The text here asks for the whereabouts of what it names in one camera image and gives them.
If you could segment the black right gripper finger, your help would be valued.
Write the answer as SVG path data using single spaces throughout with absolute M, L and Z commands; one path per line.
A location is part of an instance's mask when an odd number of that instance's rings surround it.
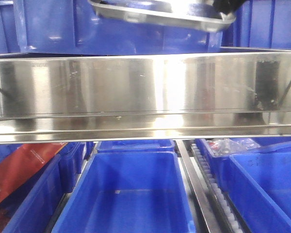
M 214 0 L 213 7 L 217 12 L 229 14 L 237 11 L 246 0 Z

